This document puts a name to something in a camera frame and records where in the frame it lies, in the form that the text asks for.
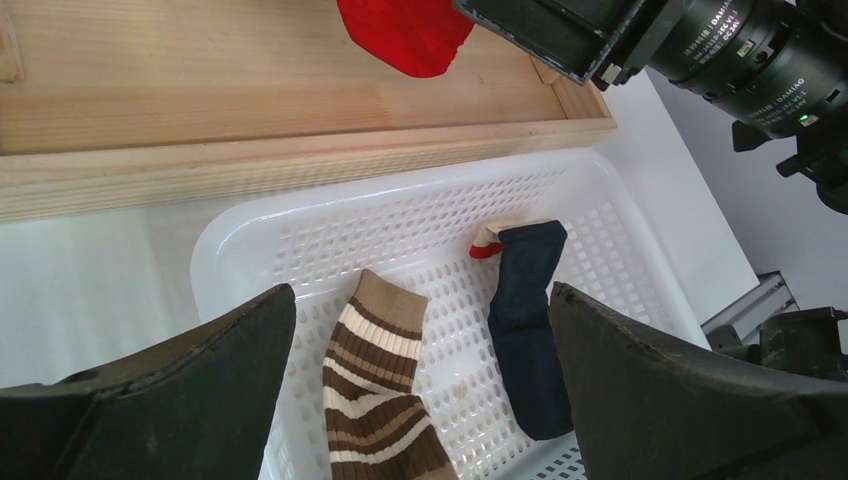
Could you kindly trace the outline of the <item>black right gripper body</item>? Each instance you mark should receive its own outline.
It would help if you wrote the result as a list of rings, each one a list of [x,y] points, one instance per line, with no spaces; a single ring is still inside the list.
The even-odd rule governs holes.
[[[733,148],[792,138],[784,177],[847,210],[847,5],[772,0],[470,0],[457,10],[600,90],[651,68],[730,115]]]

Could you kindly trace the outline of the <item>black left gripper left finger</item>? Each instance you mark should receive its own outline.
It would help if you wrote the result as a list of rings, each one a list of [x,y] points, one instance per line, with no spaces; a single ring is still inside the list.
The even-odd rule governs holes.
[[[60,382],[1,392],[5,479],[255,479],[296,327],[280,284]]]

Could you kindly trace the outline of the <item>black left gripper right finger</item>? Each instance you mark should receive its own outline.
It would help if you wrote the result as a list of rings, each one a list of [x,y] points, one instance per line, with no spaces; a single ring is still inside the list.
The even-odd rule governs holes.
[[[843,479],[847,386],[756,366],[556,283],[549,318],[590,479]]]

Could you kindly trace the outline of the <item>navy sock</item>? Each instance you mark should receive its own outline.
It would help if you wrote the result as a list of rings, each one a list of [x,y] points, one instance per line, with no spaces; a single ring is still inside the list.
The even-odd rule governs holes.
[[[499,258],[487,323],[515,420],[533,440],[573,430],[547,292],[566,239],[556,220],[499,221],[483,226],[469,250]]]

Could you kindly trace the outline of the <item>brown striped sock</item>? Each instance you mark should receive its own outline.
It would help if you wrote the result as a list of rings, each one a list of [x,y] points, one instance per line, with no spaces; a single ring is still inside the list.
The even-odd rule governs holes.
[[[427,305],[427,298],[362,271],[322,362],[332,478],[456,478],[413,392]]]

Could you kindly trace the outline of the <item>white perforated plastic basket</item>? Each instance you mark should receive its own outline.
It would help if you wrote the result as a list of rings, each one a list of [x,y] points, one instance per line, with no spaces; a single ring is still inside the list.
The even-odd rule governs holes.
[[[475,260],[479,229],[548,218],[567,233],[554,280],[698,346],[707,341],[638,207],[597,153],[500,159],[250,201],[215,218],[191,259],[200,317],[280,284],[297,326],[265,449],[264,479],[326,479],[321,363],[368,268],[429,300],[414,390],[463,479],[581,479],[577,440],[536,442],[517,426],[486,325],[496,259]]]

